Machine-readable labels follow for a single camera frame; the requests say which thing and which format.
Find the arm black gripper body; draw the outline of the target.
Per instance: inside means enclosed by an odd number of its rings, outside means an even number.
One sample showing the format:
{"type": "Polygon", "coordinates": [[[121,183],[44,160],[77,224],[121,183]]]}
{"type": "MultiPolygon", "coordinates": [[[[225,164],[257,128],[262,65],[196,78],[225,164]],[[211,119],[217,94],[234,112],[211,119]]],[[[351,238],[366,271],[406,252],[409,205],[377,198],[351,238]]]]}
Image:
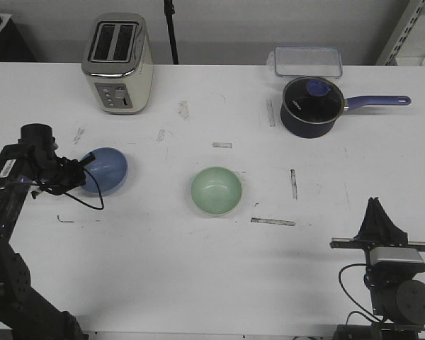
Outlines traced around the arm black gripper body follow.
{"type": "Polygon", "coordinates": [[[408,242],[407,244],[383,244],[375,241],[363,241],[356,238],[333,238],[330,242],[333,249],[360,249],[365,254],[364,283],[368,287],[392,287],[413,279],[419,273],[403,273],[384,271],[374,268],[369,263],[369,252],[376,247],[413,248],[419,253],[425,251],[425,242],[408,242]]]}
{"type": "Polygon", "coordinates": [[[32,160],[29,166],[40,192],[60,196],[86,183],[84,166],[76,159],[55,157],[41,162],[32,160]]]}

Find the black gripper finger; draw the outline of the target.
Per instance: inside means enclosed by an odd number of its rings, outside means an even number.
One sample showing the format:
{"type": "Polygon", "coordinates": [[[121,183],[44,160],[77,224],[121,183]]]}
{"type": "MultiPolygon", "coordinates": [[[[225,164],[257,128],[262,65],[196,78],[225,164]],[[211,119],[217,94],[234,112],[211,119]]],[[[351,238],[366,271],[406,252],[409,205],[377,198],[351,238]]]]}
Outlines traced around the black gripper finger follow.
{"type": "Polygon", "coordinates": [[[407,244],[407,233],[388,217],[378,198],[374,199],[375,224],[383,244],[407,244]]]}
{"type": "Polygon", "coordinates": [[[94,160],[95,160],[94,153],[89,152],[84,158],[82,158],[81,160],[78,161],[78,164],[81,168],[84,168],[85,166],[87,166],[88,164],[93,162],[94,160]]]}
{"type": "Polygon", "coordinates": [[[378,235],[376,231],[375,223],[375,199],[369,198],[365,215],[361,224],[361,227],[356,235],[356,239],[359,240],[374,240],[378,235]]]}

